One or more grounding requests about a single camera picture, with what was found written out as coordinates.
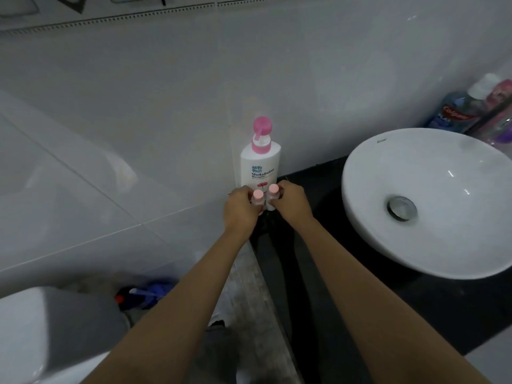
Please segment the person's left hand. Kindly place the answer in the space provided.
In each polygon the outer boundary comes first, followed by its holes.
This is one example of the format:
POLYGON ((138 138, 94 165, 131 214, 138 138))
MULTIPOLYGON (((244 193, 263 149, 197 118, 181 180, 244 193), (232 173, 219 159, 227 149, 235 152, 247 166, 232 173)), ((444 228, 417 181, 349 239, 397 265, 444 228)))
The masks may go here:
POLYGON ((246 241, 251 236, 263 205, 254 205, 251 200, 253 190, 248 186, 231 191, 223 209, 225 232, 246 241))

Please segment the person's right hand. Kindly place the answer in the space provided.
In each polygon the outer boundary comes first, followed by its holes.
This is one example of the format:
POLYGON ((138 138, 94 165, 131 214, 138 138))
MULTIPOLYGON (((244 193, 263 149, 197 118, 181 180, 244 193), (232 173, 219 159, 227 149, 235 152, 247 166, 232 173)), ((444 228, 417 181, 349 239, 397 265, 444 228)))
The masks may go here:
POLYGON ((280 181, 278 187, 279 198, 272 199, 270 203, 289 225, 298 229, 314 219, 303 187, 288 180, 280 181))

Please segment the person's right forearm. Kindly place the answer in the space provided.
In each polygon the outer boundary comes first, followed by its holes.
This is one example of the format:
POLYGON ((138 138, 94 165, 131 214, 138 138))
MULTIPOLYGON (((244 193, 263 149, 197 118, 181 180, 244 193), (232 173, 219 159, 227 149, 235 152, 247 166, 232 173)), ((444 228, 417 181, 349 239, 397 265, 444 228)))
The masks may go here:
POLYGON ((374 384, 490 384, 314 217, 299 217, 294 229, 306 244, 374 384))

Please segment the person's left forearm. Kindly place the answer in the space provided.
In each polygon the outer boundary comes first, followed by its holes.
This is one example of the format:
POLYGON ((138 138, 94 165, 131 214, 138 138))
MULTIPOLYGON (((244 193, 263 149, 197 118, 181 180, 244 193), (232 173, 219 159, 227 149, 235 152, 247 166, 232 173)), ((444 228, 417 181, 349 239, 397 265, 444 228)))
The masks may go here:
POLYGON ((203 258, 81 384, 182 384, 250 230, 226 227, 203 258))

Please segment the white pump bottle pink cap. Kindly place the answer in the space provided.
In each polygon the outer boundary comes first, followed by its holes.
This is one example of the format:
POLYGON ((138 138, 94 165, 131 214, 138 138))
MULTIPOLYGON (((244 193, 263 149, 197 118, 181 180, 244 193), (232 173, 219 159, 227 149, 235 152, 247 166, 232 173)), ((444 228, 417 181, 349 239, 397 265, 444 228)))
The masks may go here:
POLYGON ((253 137, 240 154, 241 185, 268 192, 277 183, 282 147, 271 138, 273 124, 265 116, 253 122, 253 137))

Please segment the chrome sink drain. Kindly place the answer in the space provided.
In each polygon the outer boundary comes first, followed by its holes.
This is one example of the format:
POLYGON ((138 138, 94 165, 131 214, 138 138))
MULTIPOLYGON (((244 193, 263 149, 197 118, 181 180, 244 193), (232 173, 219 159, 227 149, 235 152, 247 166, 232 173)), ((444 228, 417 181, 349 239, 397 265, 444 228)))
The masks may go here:
POLYGON ((418 217, 416 205, 403 196, 393 196, 386 200, 386 209, 391 218, 399 222, 409 222, 418 217))

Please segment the blue toilet brush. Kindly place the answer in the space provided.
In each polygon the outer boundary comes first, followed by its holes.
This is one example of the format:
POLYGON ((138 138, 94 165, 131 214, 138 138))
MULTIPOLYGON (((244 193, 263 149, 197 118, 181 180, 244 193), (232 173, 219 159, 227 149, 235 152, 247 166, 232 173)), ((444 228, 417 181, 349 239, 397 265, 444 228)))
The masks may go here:
POLYGON ((153 280, 142 285, 127 285, 115 293, 114 300, 122 311, 149 310, 175 286, 176 283, 165 279, 153 280))

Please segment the white round sink basin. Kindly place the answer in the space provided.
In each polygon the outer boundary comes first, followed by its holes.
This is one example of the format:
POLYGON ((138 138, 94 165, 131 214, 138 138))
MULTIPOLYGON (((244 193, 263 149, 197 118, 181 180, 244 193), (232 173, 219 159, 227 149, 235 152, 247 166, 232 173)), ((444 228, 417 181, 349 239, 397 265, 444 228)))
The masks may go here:
POLYGON ((403 266, 449 279, 512 267, 512 160, 483 141, 422 128, 376 135, 349 154, 341 193, 356 232, 403 266), (393 196, 418 217, 391 218, 393 196))

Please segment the blue mouthwash bottle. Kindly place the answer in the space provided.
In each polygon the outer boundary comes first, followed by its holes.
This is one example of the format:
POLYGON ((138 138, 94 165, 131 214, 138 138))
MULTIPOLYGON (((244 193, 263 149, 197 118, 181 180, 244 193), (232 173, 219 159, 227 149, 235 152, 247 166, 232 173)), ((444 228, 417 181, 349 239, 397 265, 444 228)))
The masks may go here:
POLYGON ((488 73, 467 90, 447 94, 424 128, 465 133, 487 112, 486 99, 500 81, 488 73))

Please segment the pink purple bottle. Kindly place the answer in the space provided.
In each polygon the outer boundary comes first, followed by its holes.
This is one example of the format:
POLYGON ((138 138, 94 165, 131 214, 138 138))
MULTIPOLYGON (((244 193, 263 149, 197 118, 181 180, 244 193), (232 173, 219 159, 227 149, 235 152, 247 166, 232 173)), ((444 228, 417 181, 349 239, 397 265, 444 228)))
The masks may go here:
MULTIPOLYGON (((487 98, 486 103, 488 103, 489 109, 492 109, 510 95, 512 95, 512 79, 505 79, 496 85, 490 97, 487 98)), ((512 104, 479 128, 476 133, 476 138, 490 145, 511 143, 512 104)))

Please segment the white toilet tank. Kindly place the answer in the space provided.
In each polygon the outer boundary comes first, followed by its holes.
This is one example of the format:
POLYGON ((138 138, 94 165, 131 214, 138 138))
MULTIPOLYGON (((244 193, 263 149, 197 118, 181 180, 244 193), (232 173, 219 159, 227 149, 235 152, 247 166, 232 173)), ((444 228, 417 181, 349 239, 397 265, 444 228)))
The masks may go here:
POLYGON ((130 321, 113 297, 33 287, 0 298, 0 384, 35 384, 110 351, 130 321))

